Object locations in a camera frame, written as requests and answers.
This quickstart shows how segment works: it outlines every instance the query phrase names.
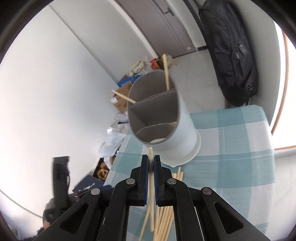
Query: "table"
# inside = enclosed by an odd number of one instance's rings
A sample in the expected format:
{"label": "table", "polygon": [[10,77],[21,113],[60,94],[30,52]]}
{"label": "table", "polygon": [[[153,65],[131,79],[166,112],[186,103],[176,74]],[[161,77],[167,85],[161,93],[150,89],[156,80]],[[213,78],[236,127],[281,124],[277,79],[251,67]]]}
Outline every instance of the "table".
{"label": "table", "polygon": [[[274,149],[263,109],[256,105],[191,114],[201,134],[201,148],[181,166],[189,187],[208,186],[265,233],[275,187]],[[128,132],[105,185],[115,186],[140,166],[148,149]],[[177,172],[177,167],[170,168]],[[147,206],[131,207],[127,240],[138,241]],[[153,240],[148,221],[142,240]],[[169,241],[176,240],[172,227]]]}

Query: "white wall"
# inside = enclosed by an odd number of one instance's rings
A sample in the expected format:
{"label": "white wall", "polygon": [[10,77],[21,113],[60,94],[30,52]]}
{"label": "white wall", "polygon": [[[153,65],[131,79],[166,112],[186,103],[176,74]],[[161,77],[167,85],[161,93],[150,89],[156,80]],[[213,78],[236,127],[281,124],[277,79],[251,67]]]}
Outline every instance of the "white wall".
{"label": "white wall", "polygon": [[194,20],[191,12],[185,5],[183,1],[180,0],[166,0],[169,5],[173,8],[174,12],[177,14],[182,24],[184,25],[187,33],[189,34],[194,46],[196,48],[205,46],[205,40],[202,33]]}
{"label": "white wall", "polygon": [[38,13],[0,64],[0,189],[42,215],[52,158],[69,155],[72,190],[96,165],[116,86],[50,7]]}
{"label": "white wall", "polygon": [[6,222],[18,230],[19,239],[33,237],[43,226],[42,218],[39,218],[16,205],[0,192],[0,209]]}
{"label": "white wall", "polygon": [[275,23],[250,0],[231,2],[241,13],[259,72],[258,93],[250,103],[264,109],[270,124],[278,100],[281,77],[281,55]]}
{"label": "white wall", "polygon": [[276,185],[266,232],[271,241],[286,238],[296,224],[296,154],[283,156],[275,151],[275,156]]}
{"label": "white wall", "polygon": [[50,6],[114,81],[145,56],[152,59],[139,35],[110,1],[55,0]]}
{"label": "white wall", "polygon": [[143,35],[143,33],[140,31],[140,29],[137,27],[134,21],[130,18],[130,16],[122,9],[122,7],[117,2],[115,2],[115,0],[108,0],[108,1],[114,6],[114,8],[122,15],[122,17],[126,20],[126,22],[131,26],[131,28],[134,30],[136,35],[138,35],[140,40],[145,45],[150,55],[153,58],[158,58],[157,53],[154,51],[150,43],[147,41],[146,37]]}

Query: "door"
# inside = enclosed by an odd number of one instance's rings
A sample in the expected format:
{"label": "door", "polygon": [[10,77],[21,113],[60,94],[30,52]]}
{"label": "door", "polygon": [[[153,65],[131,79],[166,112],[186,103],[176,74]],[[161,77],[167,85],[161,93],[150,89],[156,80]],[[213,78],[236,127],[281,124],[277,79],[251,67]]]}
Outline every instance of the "door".
{"label": "door", "polygon": [[173,58],[195,49],[182,23],[165,0],[117,0],[159,56]]}

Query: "cardboard box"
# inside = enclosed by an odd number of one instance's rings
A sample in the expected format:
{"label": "cardboard box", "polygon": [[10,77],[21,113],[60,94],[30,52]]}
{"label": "cardboard box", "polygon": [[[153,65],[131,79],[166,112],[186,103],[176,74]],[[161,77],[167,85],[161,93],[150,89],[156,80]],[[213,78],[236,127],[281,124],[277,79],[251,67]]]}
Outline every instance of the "cardboard box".
{"label": "cardboard box", "polygon": [[[117,89],[116,91],[120,94],[128,96],[132,85],[133,84],[131,82],[129,82],[126,85]],[[110,101],[121,113],[126,112],[128,110],[128,102],[126,100],[124,100],[123,98],[121,98],[117,95],[114,95],[114,97]]]}

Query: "tiled floor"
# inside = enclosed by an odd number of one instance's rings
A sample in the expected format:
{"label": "tiled floor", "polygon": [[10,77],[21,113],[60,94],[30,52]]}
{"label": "tiled floor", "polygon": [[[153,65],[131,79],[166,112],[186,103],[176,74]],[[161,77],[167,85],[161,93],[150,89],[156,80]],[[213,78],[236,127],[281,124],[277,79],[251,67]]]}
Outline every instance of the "tiled floor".
{"label": "tiled floor", "polygon": [[224,97],[218,86],[208,50],[175,58],[178,65],[169,70],[190,113],[224,109]]}

